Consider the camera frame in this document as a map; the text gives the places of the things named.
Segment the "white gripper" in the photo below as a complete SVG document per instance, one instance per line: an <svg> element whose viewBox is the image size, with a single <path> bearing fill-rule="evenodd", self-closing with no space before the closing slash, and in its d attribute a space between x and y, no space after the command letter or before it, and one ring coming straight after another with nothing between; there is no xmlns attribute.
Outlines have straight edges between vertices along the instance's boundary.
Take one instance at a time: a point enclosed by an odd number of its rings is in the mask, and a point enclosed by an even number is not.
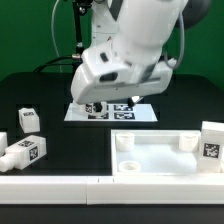
<svg viewBox="0 0 224 224"><path fill-rule="evenodd" d="M95 112L103 110L101 101L127 100L134 107L141 96L159 94L170 83L172 70L161 61L155 66L128 66L116 61L83 59L71 84L71 94L77 104L94 103Z"/></svg>

